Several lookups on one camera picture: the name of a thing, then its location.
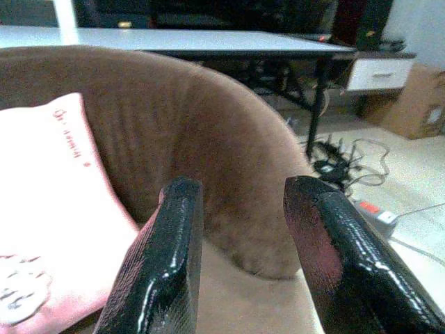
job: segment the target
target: pink pillow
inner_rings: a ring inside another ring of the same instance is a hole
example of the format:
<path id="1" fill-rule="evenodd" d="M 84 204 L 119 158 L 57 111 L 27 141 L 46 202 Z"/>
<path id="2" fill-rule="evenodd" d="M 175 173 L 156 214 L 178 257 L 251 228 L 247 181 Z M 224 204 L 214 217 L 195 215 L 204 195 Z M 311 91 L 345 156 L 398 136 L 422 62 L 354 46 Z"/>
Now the pink pillow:
<path id="1" fill-rule="evenodd" d="M 0 153 L 0 334 L 59 333 L 104 306 L 138 229 L 80 94 L 0 111 Z"/>

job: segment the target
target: table top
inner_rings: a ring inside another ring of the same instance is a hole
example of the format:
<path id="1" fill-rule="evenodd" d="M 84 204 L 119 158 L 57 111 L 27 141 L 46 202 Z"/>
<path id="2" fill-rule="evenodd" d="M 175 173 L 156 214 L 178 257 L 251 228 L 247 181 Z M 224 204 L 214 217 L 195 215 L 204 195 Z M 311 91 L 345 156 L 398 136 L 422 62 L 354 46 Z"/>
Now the table top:
<path id="1" fill-rule="evenodd" d="M 0 26 L 0 47 L 55 45 L 156 51 L 172 56 L 333 56 L 355 52 L 349 47 L 259 31 Z"/>

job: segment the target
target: power strip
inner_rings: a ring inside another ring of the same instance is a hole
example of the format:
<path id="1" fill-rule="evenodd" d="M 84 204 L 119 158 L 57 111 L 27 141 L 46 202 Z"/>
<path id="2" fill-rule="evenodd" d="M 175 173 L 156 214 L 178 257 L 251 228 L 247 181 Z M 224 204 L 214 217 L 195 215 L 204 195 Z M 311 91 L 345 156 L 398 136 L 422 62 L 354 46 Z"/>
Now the power strip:
<path id="1" fill-rule="evenodd" d="M 365 200 L 353 201 L 355 209 L 372 225 L 383 237 L 389 238 L 397 226 L 397 217 L 393 212 L 385 211 Z"/>

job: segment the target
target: white wall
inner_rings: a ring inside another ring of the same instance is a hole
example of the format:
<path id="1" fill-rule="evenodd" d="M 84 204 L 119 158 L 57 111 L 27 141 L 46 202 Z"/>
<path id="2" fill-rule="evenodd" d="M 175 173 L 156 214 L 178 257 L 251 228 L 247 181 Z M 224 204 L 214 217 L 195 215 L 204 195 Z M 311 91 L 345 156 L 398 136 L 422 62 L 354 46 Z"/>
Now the white wall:
<path id="1" fill-rule="evenodd" d="M 405 39 L 416 61 L 445 69 L 445 0 L 394 0 L 384 37 Z"/>

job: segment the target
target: table leg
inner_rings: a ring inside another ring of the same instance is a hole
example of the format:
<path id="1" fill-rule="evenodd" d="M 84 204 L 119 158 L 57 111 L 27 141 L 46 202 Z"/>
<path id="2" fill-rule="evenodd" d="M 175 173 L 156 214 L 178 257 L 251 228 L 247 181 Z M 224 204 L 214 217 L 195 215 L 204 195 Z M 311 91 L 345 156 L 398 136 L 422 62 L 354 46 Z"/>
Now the table leg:
<path id="1" fill-rule="evenodd" d="M 312 149 L 314 148 L 315 135 L 318 127 L 318 117 L 320 117 L 323 108 L 323 91 L 327 87 L 329 79 L 329 71 L 332 60 L 330 58 L 320 59 L 317 64 L 318 83 L 315 93 L 315 102 L 311 110 L 311 127 L 309 128 L 309 138 L 307 139 L 306 155 L 310 160 L 312 157 Z"/>

